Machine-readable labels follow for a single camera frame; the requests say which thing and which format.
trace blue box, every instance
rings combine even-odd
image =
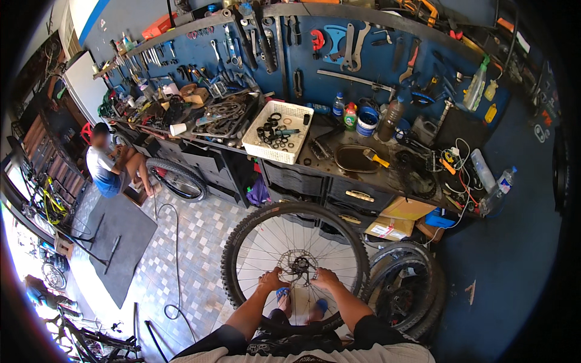
[[[457,213],[436,208],[426,215],[426,224],[434,227],[452,227],[458,220]]]

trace drawer handle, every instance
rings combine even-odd
[[[340,214],[339,217],[343,218],[347,222],[351,222],[351,223],[355,223],[355,224],[361,224],[361,221],[360,220],[358,220],[355,217],[351,217],[350,215]]]
[[[357,199],[363,199],[366,200],[368,202],[374,202],[375,199],[373,199],[369,194],[365,194],[365,193],[361,193],[358,191],[345,191],[345,194],[355,197]]]

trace person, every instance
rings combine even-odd
[[[76,309],[78,307],[76,301],[73,301],[66,296],[51,293],[48,291],[43,280],[32,275],[27,275],[24,277],[24,286],[26,287],[26,295],[34,306],[46,305],[53,310],[56,310],[58,306],[61,306],[63,313],[66,315],[74,318],[83,318],[81,312],[62,306],[68,305],[71,308]]]
[[[353,332],[354,341],[342,346],[334,332],[319,335],[284,336],[263,333],[252,339],[262,316],[264,304],[272,291],[277,291],[279,308],[269,317],[290,324],[292,310],[289,283],[279,280],[280,267],[259,278],[254,293],[230,316],[226,323],[204,339],[177,354],[172,363],[355,363],[355,362],[435,362],[429,350],[406,337],[351,294],[329,269],[317,268],[310,283],[330,292],[341,318]],[[321,324],[326,304],[319,300],[309,312],[307,324]]]
[[[91,146],[87,150],[85,159],[87,168],[101,194],[111,198],[123,193],[131,181],[134,184],[142,181],[147,195],[152,196],[153,188],[149,183],[145,156],[138,153],[135,148],[119,145],[110,155],[117,156],[117,161],[113,161],[107,155],[110,138],[107,124],[97,123],[91,132]]]

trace paper cup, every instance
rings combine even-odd
[[[176,136],[185,132],[188,127],[185,124],[170,125],[171,136]]]

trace red box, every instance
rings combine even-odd
[[[178,14],[176,12],[171,13],[171,17],[176,18]],[[158,35],[162,35],[169,28],[171,28],[170,15],[164,14],[161,18],[153,22],[146,30],[144,30],[141,35],[145,39],[155,38]]]

